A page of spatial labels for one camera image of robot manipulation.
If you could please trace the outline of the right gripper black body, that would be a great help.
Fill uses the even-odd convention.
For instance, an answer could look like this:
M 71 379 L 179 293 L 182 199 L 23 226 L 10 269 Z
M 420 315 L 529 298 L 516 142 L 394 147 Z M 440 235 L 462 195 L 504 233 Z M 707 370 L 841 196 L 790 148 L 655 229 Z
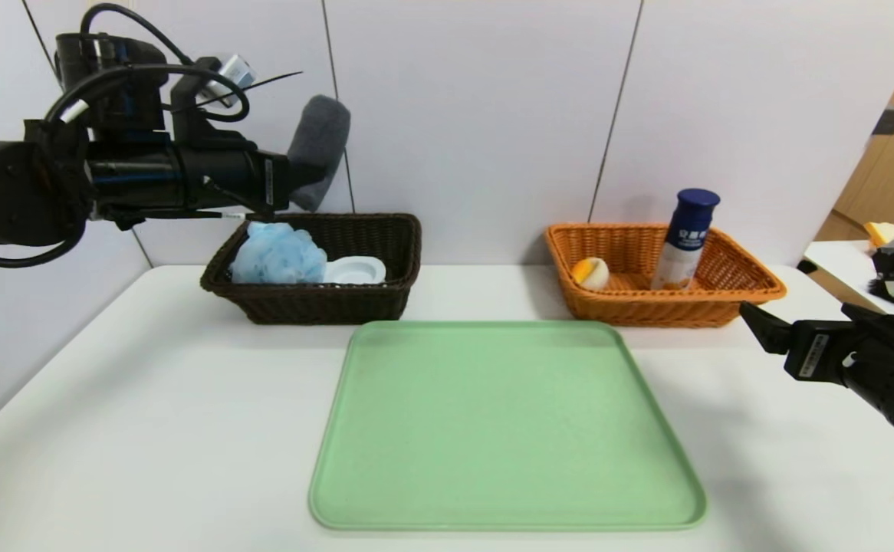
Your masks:
M 804 320 L 793 325 L 784 370 L 801 382 L 853 391 L 879 412 L 894 412 L 894 363 L 886 331 L 894 319 Z

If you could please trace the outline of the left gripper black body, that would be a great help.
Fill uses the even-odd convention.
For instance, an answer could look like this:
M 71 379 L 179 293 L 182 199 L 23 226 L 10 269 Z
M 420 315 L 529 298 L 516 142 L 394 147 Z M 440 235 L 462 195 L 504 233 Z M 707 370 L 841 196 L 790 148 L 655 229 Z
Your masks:
M 181 188 L 188 209 L 244 207 L 272 213 L 289 206 L 282 155 L 251 148 L 181 147 Z

